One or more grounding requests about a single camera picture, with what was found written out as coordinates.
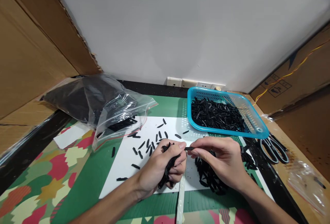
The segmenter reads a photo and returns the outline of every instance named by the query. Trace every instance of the electrical outlet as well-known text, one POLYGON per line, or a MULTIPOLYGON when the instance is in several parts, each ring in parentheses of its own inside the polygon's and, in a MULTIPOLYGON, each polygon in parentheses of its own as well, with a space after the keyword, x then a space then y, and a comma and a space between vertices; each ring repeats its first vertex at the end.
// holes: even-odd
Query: electrical outlet
POLYGON ((191 88, 197 86, 198 81, 182 79, 182 87, 191 88))
POLYGON ((173 78, 173 77, 167 77, 167 84, 168 86, 174 86, 174 87, 181 87, 182 85, 182 79, 179 78, 173 78))
POLYGON ((220 88, 219 91, 225 91, 225 89, 226 89, 226 85, 220 85, 220 84, 212 84, 211 89, 218 90, 216 87, 220 88))
POLYGON ((199 82, 197 84, 198 87, 203 87, 203 88, 208 88, 208 89, 211 89, 212 85, 213 85, 212 83, 205 83, 205 82, 199 82))

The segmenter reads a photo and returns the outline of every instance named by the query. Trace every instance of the forearm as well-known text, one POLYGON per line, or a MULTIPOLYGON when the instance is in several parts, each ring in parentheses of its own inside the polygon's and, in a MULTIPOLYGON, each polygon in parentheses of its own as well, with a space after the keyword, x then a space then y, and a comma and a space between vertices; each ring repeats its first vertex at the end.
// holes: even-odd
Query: forearm
POLYGON ((136 180, 131 177, 99 201, 94 207, 73 220, 72 224, 115 223, 138 202, 136 180))
POLYGON ((247 178, 246 184, 239 192, 247 200, 261 223, 296 223, 250 177, 247 178))

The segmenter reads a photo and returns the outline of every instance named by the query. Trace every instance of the yellow wire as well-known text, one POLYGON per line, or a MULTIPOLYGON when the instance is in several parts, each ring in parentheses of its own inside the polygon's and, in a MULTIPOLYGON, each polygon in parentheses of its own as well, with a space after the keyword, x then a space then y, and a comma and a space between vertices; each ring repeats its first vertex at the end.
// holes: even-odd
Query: yellow wire
POLYGON ((254 102, 253 105, 255 105, 255 104, 257 103, 257 101, 260 99, 260 97, 261 97, 262 95, 264 95, 264 94, 268 91, 268 89, 270 88, 270 86, 272 86, 272 85, 278 83, 279 81, 283 80, 285 77, 288 77, 288 76, 292 75, 297 69, 300 68, 301 65, 304 64, 304 62, 306 62, 306 60, 308 59, 308 57, 309 57, 310 55, 312 55, 312 54, 314 53, 314 51, 318 50, 319 48, 321 48, 322 46, 324 46, 324 45, 325 45, 326 43, 328 43, 329 41, 330 41, 330 40, 327 40, 327 41, 325 41, 323 44, 321 44, 321 45, 319 45, 318 47, 314 48, 314 49, 313 49, 313 50, 312 50, 312 51, 311 51, 311 52, 305 57, 305 59, 304 59, 301 63, 299 63, 299 65, 298 65, 294 70, 291 71, 291 73, 289 73, 289 74, 287 74, 287 75, 285 75, 285 76, 282 76, 282 77, 279 78, 277 81, 275 81, 275 82, 269 84, 268 87, 266 88, 266 90, 265 90, 262 94, 258 95, 258 96, 255 98, 255 102, 254 102))

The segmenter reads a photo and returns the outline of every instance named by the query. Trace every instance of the blue plastic basket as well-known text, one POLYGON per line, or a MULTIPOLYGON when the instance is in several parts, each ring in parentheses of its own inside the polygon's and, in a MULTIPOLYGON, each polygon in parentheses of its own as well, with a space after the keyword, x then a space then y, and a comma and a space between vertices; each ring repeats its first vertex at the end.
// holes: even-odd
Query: blue plastic basket
POLYGON ((234 136, 244 136, 256 139, 265 139, 269 135, 269 131, 265 123, 261 120, 260 116, 250 103, 250 101, 236 93, 228 93, 217 90, 211 90, 200 87, 192 87, 188 90, 188 103, 187 103, 187 116, 189 123, 197 130, 220 133, 234 136), (210 100, 218 103, 232 104, 239 108, 239 112, 245 121, 245 132, 222 130, 217 128, 208 128, 197 125, 191 117, 191 103, 196 98, 203 99, 209 98, 210 100))

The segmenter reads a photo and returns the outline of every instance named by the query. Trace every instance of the green cutting mat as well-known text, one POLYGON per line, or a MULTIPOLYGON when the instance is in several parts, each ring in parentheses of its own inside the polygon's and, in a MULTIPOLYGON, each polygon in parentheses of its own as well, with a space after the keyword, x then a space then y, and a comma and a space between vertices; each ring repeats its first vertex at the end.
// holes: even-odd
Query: green cutting mat
MULTIPOLYGON (((163 96, 152 96, 158 105, 149 110, 148 116, 187 117, 187 99, 163 96)), ((238 137, 232 138, 241 144, 238 137)), ((92 153, 86 161, 73 188, 52 223, 66 223, 76 218, 99 201, 99 195, 108 176, 115 157, 111 158, 112 148, 118 151, 122 139, 105 143, 96 153, 92 153)), ((249 170, 261 183, 255 171, 249 170)), ((154 194, 132 207, 121 220, 133 219, 145 216, 171 215, 176 213, 178 193, 154 194)), ((224 196, 218 196, 208 190, 196 190, 185 192, 184 212, 202 210, 246 209, 253 217, 254 214, 245 199, 236 191, 229 189, 224 196)))

